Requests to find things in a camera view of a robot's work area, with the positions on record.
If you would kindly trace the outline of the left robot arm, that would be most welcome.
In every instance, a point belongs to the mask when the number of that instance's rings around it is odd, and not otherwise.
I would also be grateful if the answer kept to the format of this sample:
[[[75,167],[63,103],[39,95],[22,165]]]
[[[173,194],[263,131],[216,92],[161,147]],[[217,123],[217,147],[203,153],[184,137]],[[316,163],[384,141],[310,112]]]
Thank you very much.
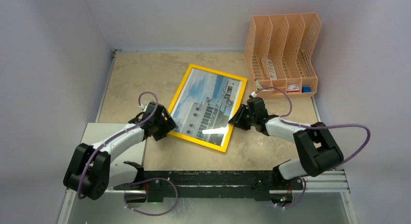
[[[100,198],[106,189],[127,184],[137,190],[144,185],[142,165],[114,160],[131,147],[153,137],[159,141],[177,128],[167,109],[150,102],[143,112],[110,137],[94,144],[79,144],[63,178],[63,185],[75,190],[80,199]]]

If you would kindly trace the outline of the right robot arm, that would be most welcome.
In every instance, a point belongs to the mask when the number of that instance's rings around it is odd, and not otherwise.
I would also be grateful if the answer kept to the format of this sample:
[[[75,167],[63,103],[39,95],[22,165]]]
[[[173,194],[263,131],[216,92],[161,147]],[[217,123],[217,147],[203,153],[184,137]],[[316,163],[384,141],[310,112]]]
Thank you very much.
[[[304,127],[295,122],[285,123],[278,115],[269,114],[260,97],[253,97],[241,104],[228,121],[242,130],[256,131],[271,137],[278,137],[293,143],[298,157],[273,168],[273,185],[279,189],[290,184],[291,179],[300,176],[315,177],[344,161],[344,155],[326,125],[317,122]]]

